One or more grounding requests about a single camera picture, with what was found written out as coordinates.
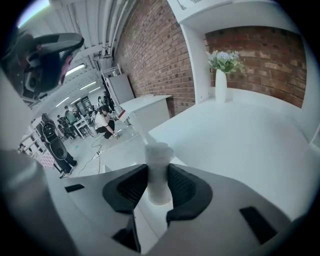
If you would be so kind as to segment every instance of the ceiling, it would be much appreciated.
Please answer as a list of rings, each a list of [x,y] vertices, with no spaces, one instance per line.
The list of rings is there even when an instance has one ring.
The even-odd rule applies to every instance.
[[[100,67],[102,66],[102,69],[111,67],[111,58],[108,53],[102,57],[104,29],[106,29],[106,45],[108,46],[113,16],[116,15],[116,23],[118,23],[122,9],[125,7],[114,41],[113,49],[115,49],[135,1],[51,0],[49,7],[32,17],[20,28],[22,31],[31,33],[34,37],[55,33],[79,33],[84,38],[84,45],[74,57],[69,70],[82,63],[85,68],[66,76],[63,85],[57,86],[54,91],[48,93],[49,95],[41,103],[34,105],[31,110],[36,116],[41,113],[50,113],[58,103],[67,97],[69,99],[65,103],[70,104],[74,100],[87,95],[89,91],[103,86],[101,73],[97,70],[95,62]],[[107,24],[104,25],[104,19],[106,20],[105,6],[108,2],[112,2],[112,5]],[[97,81],[97,83],[80,90],[81,87],[93,81]]]

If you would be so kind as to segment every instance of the red brick wall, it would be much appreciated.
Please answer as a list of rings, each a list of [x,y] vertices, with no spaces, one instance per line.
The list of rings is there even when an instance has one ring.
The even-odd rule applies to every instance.
[[[195,104],[189,53],[167,0],[137,0],[122,30],[115,63],[136,97],[172,95],[170,116]]]
[[[233,27],[205,35],[207,51],[240,51],[245,73],[227,74],[227,86],[267,94],[302,107],[307,66],[301,36],[263,26]],[[215,86],[211,70],[211,86]]]

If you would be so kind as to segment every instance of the fluorescent light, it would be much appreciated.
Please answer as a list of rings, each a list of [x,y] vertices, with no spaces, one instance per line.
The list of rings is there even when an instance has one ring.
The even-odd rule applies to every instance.
[[[84,88],[86,88],[86,87],[88,87],[88,86],[92,86],[92,85],[94,85],[96,82],[97,82],[97,81],[91,82],[91,83],[85,85],[84,87],[81,87],[80,90],[83,90]]]
[[[67,99],[69,99],[69,97],[66,97],[63,101],[61,101],[58,105],[56,105],[55,107],[58,107],[62,102],[65,102]]]
[[[85,67],[84,64],[81,64],[81,65],[79,65],[79,66],[76,66],[76,67],[74,67],[73,69],[69,70],[69,71],[65,74],[65,76],[70,75],[71,73],[73,73],[73,72],[75,72],[75,71],[77,71],[77,70],[79,70],[79,69],[82,69],[82,68],[84,68],[84,67]]]
[[[72,101],[70,104],[75,103],[76,101],[80,100],[81,98],[77,98],[75,101]]]
[[[25,24],[37,13],[41,12],[44,8],[50,6],[49,0],[37,0],[32,5],[30,5],[20,16],[18,21],[18,28]]]
[[[93,91],[98,90],[100,87],[101,87],[101,86],[99,86],[98,88],[95,88],[95,89],[89,91],[89,93],[92,93]]]

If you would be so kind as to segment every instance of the black rubber pad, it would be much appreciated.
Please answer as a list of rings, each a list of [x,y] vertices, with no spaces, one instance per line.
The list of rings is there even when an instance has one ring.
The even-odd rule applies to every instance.
[[[277,234],[275,229],[253,206],[240,209],[240,213],[250,226],[261,245]]]
[[[69,193],[69,192],[77,191],[80,189],[84,189],[85,187],[81,184],[76,184],[76,185],[66,186],[64,188]]]

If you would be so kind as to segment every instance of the white counter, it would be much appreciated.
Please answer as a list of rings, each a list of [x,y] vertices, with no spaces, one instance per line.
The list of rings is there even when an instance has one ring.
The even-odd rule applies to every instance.
[[[292,220],[307,211],[320,180],[320,156],[296,122],[253,104],[210,99],[149,134],[187,166],[243,182]]]
[[[130,123],[141,134],[145,143],[151,141],[148,131],[170,119],[166,101],[170,96],[141,96],[120,105],[127,112]]]

